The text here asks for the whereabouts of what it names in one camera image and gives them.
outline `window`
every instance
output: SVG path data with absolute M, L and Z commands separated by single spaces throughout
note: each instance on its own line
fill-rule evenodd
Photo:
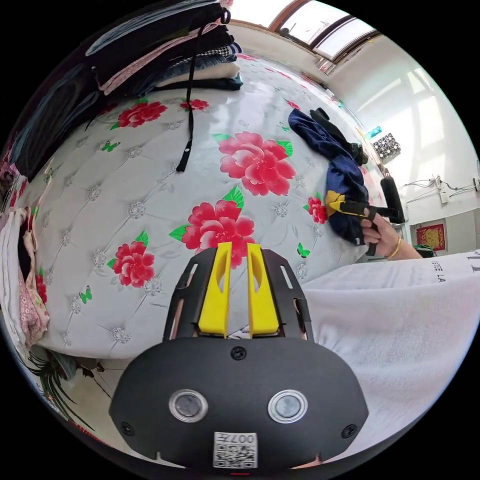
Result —
M 310 44 L 324 29 L 349 14 L 321 1 L 310 0 L 300 7 L 282 26 L 288 34 Z
M 375 28 L 354 18 L 334 30 L 320 45 L 314 48 L 314 51 L 322 57 L 333 60 L 350 44 L 373 32 L 375 32 Z
M 275 17 L 292 0 L 234 0 L 230 8 L 232 20 L 242 20 L 268 28 Z

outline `floral mattress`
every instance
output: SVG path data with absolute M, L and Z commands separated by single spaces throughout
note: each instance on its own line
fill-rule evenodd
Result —
M 65 354 L 129 359 L 161 341 L 175 284 L 196 252 L 232 242 L 229 331 L 248 323 L 247 244 L 285 257 L 300 283 L 356 262 L 366 247 L 326 223 L 328 161 L 288 126 L 293 108 L 322 107 L 350 142 L 352 120 L 316 85 L 239 55 L 240 91 L 194 89 L 193 147 L 183 90 L 110 105 L 75 131 L 17 206 L 37 212 L 38 282 L 50 314 L 40 345 Z M 363 170 L 383 205 L 380 174 Z

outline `window frame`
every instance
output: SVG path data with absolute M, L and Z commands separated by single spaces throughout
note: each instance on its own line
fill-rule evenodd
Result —
M 283 25 L 290 19 L 290 17 L 296 13 L 299 9 L 301 9 L 304 5 L 312 0 L 292 0 L 286 7 L 284 7 L 278 15 L 273 19 L 271 24 L 268 27 L 264 27 L 263 25 L 258 25 L 256 23 L 252 23 L 245 20 L 237 20 L 232 18 L 237 24 L 255 27 L 257 29 L 265 30 L 266 32 L 270 32 L 273 34 L 280 35 L 284 38 L 291 40 L 292 42 L 296 43 L 297 45 L 303 47 L 304 49 L 310 50 L 314 55 L 320 57 L 326 61 L 331 62 L 334 65 L 338 65 L 339 62 L 343 61 L 345 57 L 351 54 L 355 49 L 360 47 L 362 44 L 368 42 L 369 40 L 378 37 L 381 34 L 378 30 L 373 30 L 365 35 L 362 35 L 357 40 L 348 44 L 344 49 L 342 49 L 339 53 L 335 55 L 334 58 L 328 58 L 322 53 L 319 53 L 316 49 L 321 46 L 322 42 L 328 38 L 333 32 L 342 28 L 345 24 L 353 21 L 356 19 L 353 15 L 345 15 L 342 18 L 338 19 L 337 21 L 333 22 L 331 25 L 326 27 L 321 33 L 319 33 L 311 43 L 306 43 L 301 41 L 300 39 L 296 38 L 293 35 L 282 35 L 280 30 L 282 29 Z

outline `qr code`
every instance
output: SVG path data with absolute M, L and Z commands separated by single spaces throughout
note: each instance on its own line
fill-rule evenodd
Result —
M 217 432 L 214 442 L 213 466 L 222 469 L 256 468 L 257 436 L 252 434 L 219 434 Z

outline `gold bracelet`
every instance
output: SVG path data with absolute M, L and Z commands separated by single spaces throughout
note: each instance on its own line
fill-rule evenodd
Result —
M 398 242 L 396 244 L 395 250 L 393 251 L 393 253 L 391 255 L 389 255 L 386 258 L 387 260 L 391 260 L 399 252 L 401 243 L 402 243 L 402 237 L 399 235 L 398 236 Z

